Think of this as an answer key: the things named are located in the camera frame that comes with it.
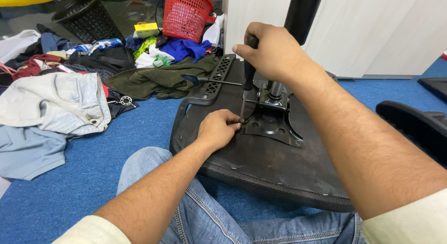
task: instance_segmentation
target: screwdriver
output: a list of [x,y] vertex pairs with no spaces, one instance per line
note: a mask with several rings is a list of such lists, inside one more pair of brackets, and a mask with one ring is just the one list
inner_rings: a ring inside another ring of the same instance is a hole
[[[254,35],[249,35],[247,40],[247,45],[250,46],[253,49],[257,49],[257,46],[259,44],[259,39]],[[245,102],[247,101],[247,95],[249,94],[249,91],[253,88],[253,76],[256,72],[256,69],[254,66],[252,66],[247,60],[244,61],[244,81],[242,83],[242,89],[244,90],[244,93],[242,95],[242,109],[240,110],[240,123],[244,122],[243,116],[244,116],[244,110],[245,110]]]

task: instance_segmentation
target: forearm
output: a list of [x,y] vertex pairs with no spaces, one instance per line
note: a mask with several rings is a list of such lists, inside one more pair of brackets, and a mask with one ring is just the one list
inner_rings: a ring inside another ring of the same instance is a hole
[[187,187],[212,153],[195,142],[94,213],[133,244],[159,243]]
[[371,218],[447,187],[447,171],[308,63],[288,87],[310,114],[354,206]]

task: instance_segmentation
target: hand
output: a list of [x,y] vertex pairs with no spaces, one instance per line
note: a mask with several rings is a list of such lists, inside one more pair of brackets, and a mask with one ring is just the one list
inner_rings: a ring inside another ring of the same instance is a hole
[[230,142],[234,132],[240,128],[238,121],[239,116],[228,109],[214,111],[200,123],[196,141],[215,152]]
[[250,34],[259,39],[258,49],[247,45],[234,45],[232,50],[248,60],[269,80],[287,85],[301,76],[312,75],[306,73],[309,72],[309,67],[321,68],[307,56],[295,38],[283,27],[252,22],[245,31],[244,43],[247,43]]

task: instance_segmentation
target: red plastic basket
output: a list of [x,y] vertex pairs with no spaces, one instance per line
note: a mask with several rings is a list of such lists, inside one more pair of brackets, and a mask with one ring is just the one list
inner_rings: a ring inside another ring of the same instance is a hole
[[163,33],[198,43],[212,9],[210,0],[166,0]]

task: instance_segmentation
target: black screwdriver handle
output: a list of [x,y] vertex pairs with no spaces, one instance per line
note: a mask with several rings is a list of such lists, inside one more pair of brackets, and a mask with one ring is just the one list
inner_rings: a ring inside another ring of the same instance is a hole
[[[253,49],[257,49],[258,44],[259,44],[259,39],[256,36],[250,34],[248,41],[247,41],[247,45],[249,45]],[[246,90],[246,91],[250,91],[253,88],[253,76],[254,76],[254,73],[256,73],[256,69],[247,60],[245,60],[244,61],[244,71],[245,71],[245,76],[244,76],[244,81],[242,83],[242,89]]]

